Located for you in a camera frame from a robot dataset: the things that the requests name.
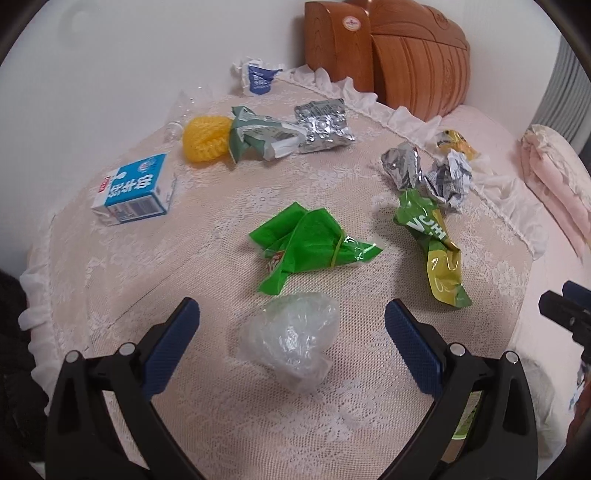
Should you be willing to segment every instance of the green wrapper with white text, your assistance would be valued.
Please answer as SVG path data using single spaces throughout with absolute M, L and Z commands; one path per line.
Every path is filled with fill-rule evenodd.
M 400 208 L 394 221 L 407 227 L 427 257 L 427 276 L 433 296 L 454 307 L 472 305 L 462 286 L 460 249 L 447 233 L 437 204 L 422 197 L 416 189 L 400 195 Z

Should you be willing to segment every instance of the wooden headboard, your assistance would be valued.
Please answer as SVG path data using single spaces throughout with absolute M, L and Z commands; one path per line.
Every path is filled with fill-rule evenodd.
M 423 120 L 451 112 L 470 83 L 462 29 L 413 0 L 306 3 L 306 62 Z

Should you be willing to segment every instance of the floral lace pattern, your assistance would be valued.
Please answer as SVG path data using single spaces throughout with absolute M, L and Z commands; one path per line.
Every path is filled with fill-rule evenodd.
M 290 119 L 294 106 L 318 99 L 277 80 L 270 94 L 228 97 L 210 113 L 246 104 Z M 53 220 L 51 327 L 61 357 L 74 348 L 86 356 L 110 354 L 164 321 L 184 296 L 199 302 L 199 330 L 153 402 L 211 480 L 379 477 L 431 404 L 385 331 L 384 308 L 393 298 L 445 340 L 478 355 L 500 355 L 511 337 L 532 261 L 525 244 L 471 193 L 463 214 L 446 222 L 462 248 L 474 305 L 456 310 L 437 302 L 419 246 L 392 222 L 398 199 L 380 155 L 402 138 L 349 113 L 358 139 L 341 150 L 192 167 L 178 146 L 171 148 L 178 181 L 165 216 L 104 227 L 90 211 L 91 185 Z M 162 137 L 156 132 L 119 163 L 162 151 Z M 234 358 L 241 325 L 269 300 L 256 292 L 265 264 L 248 232 L 294 201 L 327 208 L 347 234 L 384 249 L 358 268 L 288 280 L 283 293 L 321 291 L 338 299 L 342 311 L 339 338 L 328 351 L 333 368 L 310 395 L 286 391 L 263 368 Z M 124 448 L 142 463 L 121 413 L 108 403 Z

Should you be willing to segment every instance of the yellow sponge ball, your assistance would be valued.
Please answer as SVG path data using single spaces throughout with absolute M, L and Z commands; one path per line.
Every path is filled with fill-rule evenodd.
M 225 116 L 198 116 L 183 132 L 183 151 L 191 162 L 210 161 L 228 153 L 232 120 Z

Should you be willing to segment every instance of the blue gripper pad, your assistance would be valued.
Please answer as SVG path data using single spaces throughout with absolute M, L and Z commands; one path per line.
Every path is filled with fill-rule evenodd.
M 421 392 L 438 398 L 443 367 L 406 312 L 395 301 L 386 305 L 386 330 Z
M 565 299 L 575 302 L 584 309 L 591 310 L 591 291 L 585 287 L 568 281 L 562 285 L 562 295 Z
M 147 400 L 164 391 L 199 327 L 199 304 L 195 300 L 186 298 L 177 310 L 167 320 L 164 334 L 144 363 L 142 392 Z

